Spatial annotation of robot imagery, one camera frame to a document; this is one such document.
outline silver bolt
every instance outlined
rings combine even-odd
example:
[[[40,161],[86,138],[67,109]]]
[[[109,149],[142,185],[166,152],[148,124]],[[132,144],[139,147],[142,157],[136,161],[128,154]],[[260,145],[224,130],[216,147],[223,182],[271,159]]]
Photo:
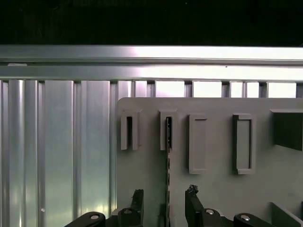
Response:
[[[249,221],[250,218],[247,215],[241,215],[240,217],[241,219],[245,220],[245,221]]]
[[[207,209],[205,212],[208,213],[208,214],[210,214],[210,215],[213,215],[213,214],[214,214],[214,211],[213,211],[213,210],[210,210],[210,209]]]
[[[93,216],[90,217],[90,219],[93,219],[93,220],[98,219],[98,218],[99,218],[98,215],[93,215]]]
[[[131,213],[132,213],[131,210],[125,210],[125,211],[124,211],[124,214],[131,214]]]

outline aluminum rail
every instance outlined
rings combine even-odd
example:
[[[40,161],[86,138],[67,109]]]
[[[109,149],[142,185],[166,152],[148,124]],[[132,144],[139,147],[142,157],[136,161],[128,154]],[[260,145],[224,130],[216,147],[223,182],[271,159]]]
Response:
[[[301,83],[303,49],[0,45],[0,79]]]
[[[303,49],[211,46],[0,45],[0,62],[303,64]]]

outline gray plastic tray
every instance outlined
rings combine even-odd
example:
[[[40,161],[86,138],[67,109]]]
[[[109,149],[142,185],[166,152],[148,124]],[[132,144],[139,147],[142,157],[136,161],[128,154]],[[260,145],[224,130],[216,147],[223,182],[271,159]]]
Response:
[[[135,189],[144,189],[144,226],[159,224],[166,191],[161,113],[173,117],[172,226],[187,226],[184,192],[190,184],[198,185],[205,207],[228,218],[247,212],[274,223],[284,214],[302,225],[291,213],[301,215],[303,200],[303,99],[121,99],[118,207],[127,205]]]

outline corrugated metal wall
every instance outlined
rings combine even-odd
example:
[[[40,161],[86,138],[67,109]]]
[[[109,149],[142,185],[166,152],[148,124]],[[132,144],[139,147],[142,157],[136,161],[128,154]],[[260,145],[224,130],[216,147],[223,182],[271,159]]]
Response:
[[[0,227],[63,227],[116,207],[122,97],[298,97],[295,83],[0,82]]]

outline dark background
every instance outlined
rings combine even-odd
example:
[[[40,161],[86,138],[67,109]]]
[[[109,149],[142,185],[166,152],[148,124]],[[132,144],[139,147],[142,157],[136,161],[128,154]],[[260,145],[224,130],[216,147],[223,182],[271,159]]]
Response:
[[[303,45],[303,0],[0,2],[0,44]]]

